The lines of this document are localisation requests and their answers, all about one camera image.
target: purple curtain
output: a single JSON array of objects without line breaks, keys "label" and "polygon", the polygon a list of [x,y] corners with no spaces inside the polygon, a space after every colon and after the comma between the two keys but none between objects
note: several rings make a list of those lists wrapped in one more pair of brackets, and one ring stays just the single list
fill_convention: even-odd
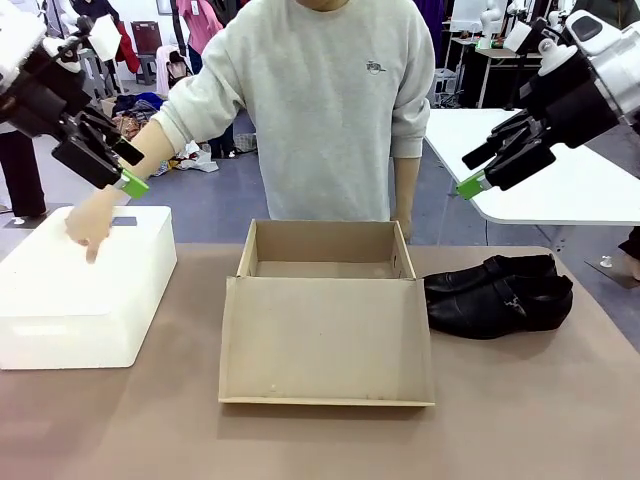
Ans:
[{"label": "purple curtain", "polygon": [[444,0],[414,0],[424,21],[431,32],[433,49],[436,51],[436,62],[440,56],[442,43],[442,21],[444,20]]}]

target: pair of black shoes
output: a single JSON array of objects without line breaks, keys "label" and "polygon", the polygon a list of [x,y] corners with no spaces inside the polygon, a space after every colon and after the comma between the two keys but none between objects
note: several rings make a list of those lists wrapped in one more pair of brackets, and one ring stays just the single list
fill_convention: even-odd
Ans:
[{"label": "pair of black shoes", "polygon": [[555,330],[569,315],[573,283],[552,255],[503,257],[424,279],[429,326],[458,337],[492,339]]}]

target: person in pink shirt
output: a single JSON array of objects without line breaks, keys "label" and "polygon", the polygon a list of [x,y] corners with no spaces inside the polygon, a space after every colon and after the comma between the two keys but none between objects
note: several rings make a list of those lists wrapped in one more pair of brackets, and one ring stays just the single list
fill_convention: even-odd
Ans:
[{"label": "person in pink shirt", "polygon": [[[224,27],[216,17],[213,7],[207,0],[177,0],[178,14],[189,27],[189,59],[194,74],[202,70],[202,52],[209,41]],[[209,140],[212,158],[230,158],[235,156],[233,143],[233,124],[221,137]]]}]

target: brown table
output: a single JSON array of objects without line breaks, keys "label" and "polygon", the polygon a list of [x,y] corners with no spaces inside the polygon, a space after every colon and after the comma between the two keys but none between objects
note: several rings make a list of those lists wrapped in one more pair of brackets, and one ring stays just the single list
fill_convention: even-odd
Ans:
[{"label": "brown table", "polygon": [[[434,334],[431,409],[217,402],[240,247],[180,246],[135,366],[0,374],[0,479],[635,479],[640,356],[580,285],[556,333]],[[420,275],[539,248],[411,249]]]}]

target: blue gray floor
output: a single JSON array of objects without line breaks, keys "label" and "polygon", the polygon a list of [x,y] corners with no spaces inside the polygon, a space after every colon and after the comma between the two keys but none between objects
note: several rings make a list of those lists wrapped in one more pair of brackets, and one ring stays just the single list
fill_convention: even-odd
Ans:
[{"label": "blue gray floor", "polygon": [[[246,115],[236,121],[236,133],[252,131]],[[590,145],[635,175],[640,173],[640,142],[622,127]],[[64,167],[50,159],[51,142],[36,141],[48,201],[75,203],[90,190]],[[0,181],[0,203],[3,191]],[[453,198],[445,211],[450,177],[425,145],[414,211],[413,244],[484,245],[485,221],[466,201]],[[177,242],[241,243],[252,218],[267,218],[267,208],[256,155],[220,162],[220,170],[172,171],[151,179],[150,194],[135,205],[168,205],[173,209]],[[0,216],[0,225],[5,223]],[[553,227],[547,227],[547,234]],[[562,260],[611,315],[629,341],[640,350],[640,291],[625,290],[585,263],[615,251],[629,228],[576,227]],[[488,224],[491,245],[541,245],[548,240],[534,226]],[[0,229],[0,258],[27,233]]]}]

